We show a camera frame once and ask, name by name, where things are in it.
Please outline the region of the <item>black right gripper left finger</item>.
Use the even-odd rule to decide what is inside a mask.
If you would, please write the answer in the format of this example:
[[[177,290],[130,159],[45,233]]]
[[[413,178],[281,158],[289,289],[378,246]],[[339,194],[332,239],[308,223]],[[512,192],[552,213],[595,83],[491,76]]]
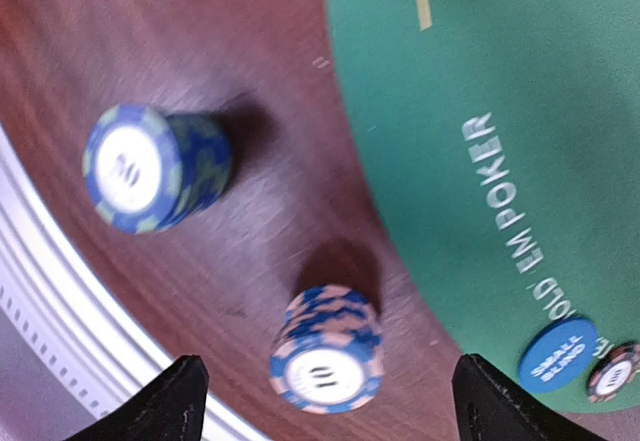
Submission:
[[[199,441],[208,387],[202,358],[183,355],[116,411],[68,440]]]

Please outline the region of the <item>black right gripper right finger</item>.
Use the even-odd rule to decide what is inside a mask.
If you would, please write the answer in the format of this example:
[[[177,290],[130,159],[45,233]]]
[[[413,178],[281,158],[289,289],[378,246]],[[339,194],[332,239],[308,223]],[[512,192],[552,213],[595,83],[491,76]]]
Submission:
[[[452,390],[462,441],[602,440],[544,406],[479,354],[460,357]]]

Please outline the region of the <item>blue small blind button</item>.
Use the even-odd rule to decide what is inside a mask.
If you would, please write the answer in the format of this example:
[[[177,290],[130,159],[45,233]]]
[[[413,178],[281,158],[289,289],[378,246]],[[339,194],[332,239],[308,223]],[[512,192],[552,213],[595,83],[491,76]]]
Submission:
[[[529,393],[559,390],[579,378],[593,360],[598,330],[584,317],[553,323],[527,347],[518,366],[518,380]]]

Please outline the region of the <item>black orange chips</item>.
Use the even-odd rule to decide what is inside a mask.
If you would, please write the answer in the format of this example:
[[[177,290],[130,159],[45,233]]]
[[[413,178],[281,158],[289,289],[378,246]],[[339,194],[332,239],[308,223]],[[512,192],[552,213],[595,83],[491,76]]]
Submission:
[[[613,400],[639,373],[639,343],[627,342],[612,349],[593,369],[587,381],[590,403]]]

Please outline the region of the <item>blue tan chip stack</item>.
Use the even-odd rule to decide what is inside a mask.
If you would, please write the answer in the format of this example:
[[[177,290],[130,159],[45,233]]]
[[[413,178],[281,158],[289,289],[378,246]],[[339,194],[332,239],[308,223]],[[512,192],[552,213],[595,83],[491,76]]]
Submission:
[[[270,384],[300,410],[341,414],[370,402],[383,376],[382,329],[358,291],[325,285],[300,292],[270,356]]]

